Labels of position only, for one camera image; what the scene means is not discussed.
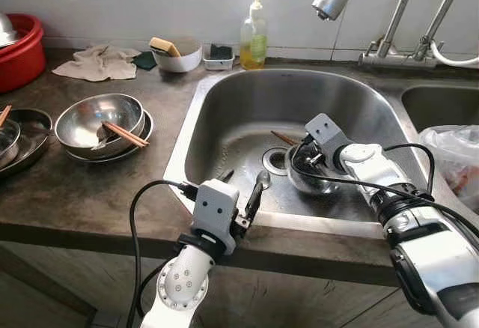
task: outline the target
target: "kitchen sink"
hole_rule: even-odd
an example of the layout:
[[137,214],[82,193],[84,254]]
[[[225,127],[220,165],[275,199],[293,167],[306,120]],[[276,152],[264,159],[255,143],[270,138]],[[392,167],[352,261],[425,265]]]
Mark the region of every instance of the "kitchen sink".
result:
[[[394,110],[369,86],[334,73],[269,69],[228,73],[201,81],[171,155],[165,178],[193,183],[233,169],[230,180],[244,207],[257,173],[268,169],[272,185],[263,192],[256,225],[381,238],[373,211],[354,186],[310,197],[297,191],[284,170],[288,144],[304,125],[324,112],[354,141],[395,145],[407,142]],[[424,173],[410,149],[388,153],[424,187]],[[193,203],[177,189],[192,211]]]
[[479,124],[479,90],[461,87],[417,86],[402,101],[416,130],[441,125]]

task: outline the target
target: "soap dish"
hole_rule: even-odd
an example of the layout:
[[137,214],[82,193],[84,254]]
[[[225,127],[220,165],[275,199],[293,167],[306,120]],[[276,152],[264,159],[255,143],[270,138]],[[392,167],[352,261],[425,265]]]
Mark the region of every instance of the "soap dish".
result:
[[233,68],[234,54],[231,50],[231,58],[212,60],[210,58],[211,46],[205,45],[203,49],[203,62],[207,70],[231,70]]

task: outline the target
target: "towel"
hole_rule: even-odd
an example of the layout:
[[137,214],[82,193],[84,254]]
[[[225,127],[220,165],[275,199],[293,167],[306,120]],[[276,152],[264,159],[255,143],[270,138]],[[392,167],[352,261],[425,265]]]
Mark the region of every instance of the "towel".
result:
[[121,49],[110,45],[98,45],[75,52],[74,61],[68,61],[55,68],[55,75],[104,81],[105,79],[134,79],[136,66],[132,63],[141,52],[135,49]]

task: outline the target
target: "stainless steel bowl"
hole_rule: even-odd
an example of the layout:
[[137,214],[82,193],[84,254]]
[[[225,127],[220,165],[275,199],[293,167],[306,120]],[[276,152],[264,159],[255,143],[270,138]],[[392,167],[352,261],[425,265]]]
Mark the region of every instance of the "stainless steel bowl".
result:
[[[330,195],[337,192],[339,190],[339,186],[336,183],[309,177],[305,174],[300,174],[296,172],[293,167],[291,167],[291,160],[296,147],[297,146],[291,146],[284,155],[284,166],[287,170],[287,177],[290,179],[292,185],[295,186],[295,188],[300,192],[310,196]],[[295,160],[296,164],[302,171],[327,176],[327,174],[323,171],[310,167],[309,164],[305,162],[304,158],[304,154],[302,154],[302,152],[298,152],[297,158]]]
[[101,94],[75,103],[55,123],[55,135],[72,154],[87,160],[111,157],[125,151],[131,143],[117,137],[98,145],[97,131],[102,121],[109,121],[139,135],[144,127],[144,111],[140,102],[125,94]]
[[0,13],[0,47],[13,45],[19,41],[18,33],[13,29],[12,22],[4,13]]
[[20,125],[6,120],[0,128],[0,168],[12,162],[19,151]]

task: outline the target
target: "drain strainer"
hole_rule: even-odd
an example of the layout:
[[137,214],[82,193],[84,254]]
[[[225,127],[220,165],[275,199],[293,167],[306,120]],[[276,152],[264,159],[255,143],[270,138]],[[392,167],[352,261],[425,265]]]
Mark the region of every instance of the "drain strainer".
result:
[[263,166],[269,173],[278,176],[287,176],[287,170],[284,166],[284,157],[286,156],[286,148],[271,148],[263,155]]

